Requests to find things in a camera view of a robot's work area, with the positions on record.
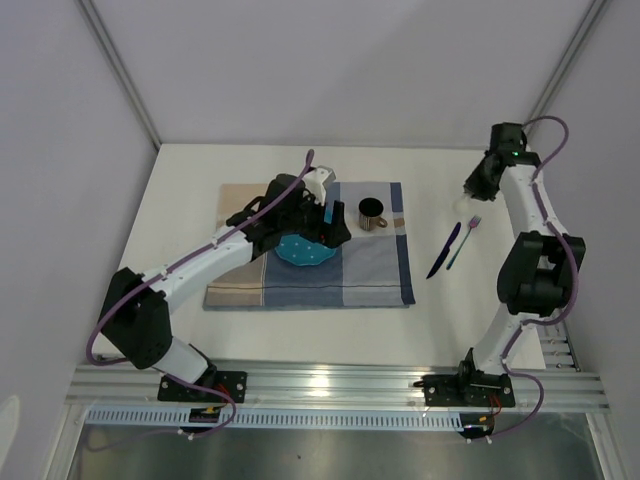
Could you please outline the teal dotted plate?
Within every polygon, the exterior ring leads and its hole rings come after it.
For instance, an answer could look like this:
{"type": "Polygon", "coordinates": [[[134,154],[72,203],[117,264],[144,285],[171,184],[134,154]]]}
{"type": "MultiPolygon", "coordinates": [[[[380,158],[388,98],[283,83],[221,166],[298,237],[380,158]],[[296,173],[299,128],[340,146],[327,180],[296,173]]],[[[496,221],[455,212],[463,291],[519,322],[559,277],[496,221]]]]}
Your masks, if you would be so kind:
{"type": "Polygon", "coordinates": [[[296,267],[318,266],[337,253],[320,243],[311,242],[300,235],[286,235],[275,248],[276,255],[296,267]]]}

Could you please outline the brown mug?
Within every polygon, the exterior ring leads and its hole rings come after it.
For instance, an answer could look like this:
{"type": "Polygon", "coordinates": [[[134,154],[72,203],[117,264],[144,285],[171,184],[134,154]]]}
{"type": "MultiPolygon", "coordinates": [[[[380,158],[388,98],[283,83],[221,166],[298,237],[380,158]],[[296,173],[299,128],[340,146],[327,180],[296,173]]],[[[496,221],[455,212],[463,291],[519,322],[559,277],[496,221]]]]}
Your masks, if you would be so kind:
{"type": "Polygon", "coordinates": [[[373,197],[362,199],[358,204],[359,227],[366,232],[371,232],[377,228],[386,228],[387,220],[383,217],[383,203],[373,197]]]}

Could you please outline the blue beige checked cloth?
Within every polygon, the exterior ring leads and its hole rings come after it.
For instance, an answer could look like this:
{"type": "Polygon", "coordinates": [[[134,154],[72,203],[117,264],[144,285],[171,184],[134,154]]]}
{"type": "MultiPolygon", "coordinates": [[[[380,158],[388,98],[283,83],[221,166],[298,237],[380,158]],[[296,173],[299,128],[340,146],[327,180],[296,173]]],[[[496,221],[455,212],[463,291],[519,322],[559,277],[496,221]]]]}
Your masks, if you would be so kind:
{"type": "Polygon", "coordinates": [[[345,204],[352,238],[318,266],[296,267],[275,249],[209,284],[207,310],[318,310],[404,308],[414,304],[402,186],[398,182],[333,184],[327,201],[345,204]],[[384,205],[386,228],[359,227],[358,204],[367,197],[384,205]]]}

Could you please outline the white ceramic spoon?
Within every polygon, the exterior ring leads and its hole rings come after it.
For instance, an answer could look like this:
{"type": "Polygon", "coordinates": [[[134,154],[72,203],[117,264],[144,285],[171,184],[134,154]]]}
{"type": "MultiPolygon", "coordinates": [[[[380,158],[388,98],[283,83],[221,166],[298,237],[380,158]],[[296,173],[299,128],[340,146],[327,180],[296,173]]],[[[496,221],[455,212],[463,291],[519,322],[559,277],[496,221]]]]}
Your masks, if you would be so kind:
{"type": "Polygon", "coordinates": [[[456,199],[453,204],[455,213],[459,216],[465,215],[470,209],[471,201],[472,199],[467,195],[462,195],[456,199]]]}

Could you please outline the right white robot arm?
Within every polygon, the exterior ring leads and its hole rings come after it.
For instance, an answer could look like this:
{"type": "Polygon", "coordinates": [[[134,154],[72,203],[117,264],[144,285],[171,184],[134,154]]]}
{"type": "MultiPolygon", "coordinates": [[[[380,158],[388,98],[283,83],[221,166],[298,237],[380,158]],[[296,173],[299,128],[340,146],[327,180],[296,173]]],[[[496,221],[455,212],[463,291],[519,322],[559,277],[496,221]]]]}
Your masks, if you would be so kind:
{"type": "Polygon", "coordinates": [[[497,277],[499,309],[458,367],[455,391],[467,404],[507,390],[509,363],[522,335],[563,321],[577,299],[586,243],[570,235],[555,214],[545,165],[528,149],[523,125],[498,123],[484,158],[464,183],[472,200],[504,197],[515,238],[497,277]]]}

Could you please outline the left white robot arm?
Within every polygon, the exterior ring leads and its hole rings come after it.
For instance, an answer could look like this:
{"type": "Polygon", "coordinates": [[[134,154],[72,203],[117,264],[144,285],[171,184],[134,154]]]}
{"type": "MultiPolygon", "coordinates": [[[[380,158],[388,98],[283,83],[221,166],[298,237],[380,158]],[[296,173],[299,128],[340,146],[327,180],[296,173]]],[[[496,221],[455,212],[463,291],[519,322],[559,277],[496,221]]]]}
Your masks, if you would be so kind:
{"type": "Polygon", "coordinates": [[[195,347],[176,338],[172,313],[197,290],[259,259],[285,236],[335,249],[351,234],[344,204],[326,205],[335,174],[316,167],[302,176],[280,174],[266,192],[227,219],[195,251],[145,273],[130,268],[111,279],[97,331],[139,370],[156,369],[180,380],[192,400],[209,398],[216,386],[213,366],[195,347]]]}

